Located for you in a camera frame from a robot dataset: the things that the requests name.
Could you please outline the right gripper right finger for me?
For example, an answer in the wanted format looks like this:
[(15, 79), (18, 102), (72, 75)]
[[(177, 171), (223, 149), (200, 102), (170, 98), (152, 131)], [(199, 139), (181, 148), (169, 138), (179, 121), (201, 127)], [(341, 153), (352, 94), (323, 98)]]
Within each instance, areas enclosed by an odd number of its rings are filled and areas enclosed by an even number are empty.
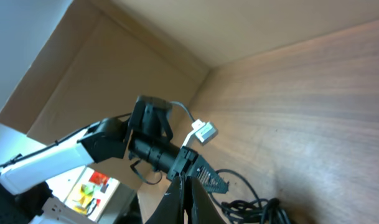
[(184, 211), (190, 224), (225, 224), (208, 193), (196, 177), (185, 180)]

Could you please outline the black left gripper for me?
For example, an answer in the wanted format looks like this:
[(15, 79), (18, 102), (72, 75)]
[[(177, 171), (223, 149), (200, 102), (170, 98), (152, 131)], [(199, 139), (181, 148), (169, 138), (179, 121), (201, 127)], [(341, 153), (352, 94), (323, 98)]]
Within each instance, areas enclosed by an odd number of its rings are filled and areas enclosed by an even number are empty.
[(196, 177), (208, 193), (225, 194), (228, 192), (228, 183), (197, 151), (189, 147), (181, 147), (167, 173), (168, 180), (173, 180), (176, 176)]

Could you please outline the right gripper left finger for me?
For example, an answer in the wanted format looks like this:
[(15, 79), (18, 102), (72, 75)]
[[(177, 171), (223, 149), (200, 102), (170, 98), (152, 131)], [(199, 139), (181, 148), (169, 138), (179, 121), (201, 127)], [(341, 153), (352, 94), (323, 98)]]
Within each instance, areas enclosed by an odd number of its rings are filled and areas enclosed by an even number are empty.
[(146, 224), (183, 224), (185, 179), (176, 176)]

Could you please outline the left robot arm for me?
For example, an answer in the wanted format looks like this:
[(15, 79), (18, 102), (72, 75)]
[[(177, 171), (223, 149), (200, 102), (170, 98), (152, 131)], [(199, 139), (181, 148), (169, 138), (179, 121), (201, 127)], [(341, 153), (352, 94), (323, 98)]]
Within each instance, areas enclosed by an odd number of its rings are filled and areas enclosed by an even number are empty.
[(131, 113), (106, 118), (76, 130), (61, 140), (0, 165), (0, 223), (89, 223), (66, 206), (47, 181), (80, 166), (111, 158), (146, 162), (169, 180), (170, 186), (151, 215), (150, 223), (222, 223), (210, 199), (224, 194), (228, 184), (190, 146), (205, 144), (217, 130), (194, 120), (181, 146), (174, 145), (169, 115), (173, 102), (140, 96)]

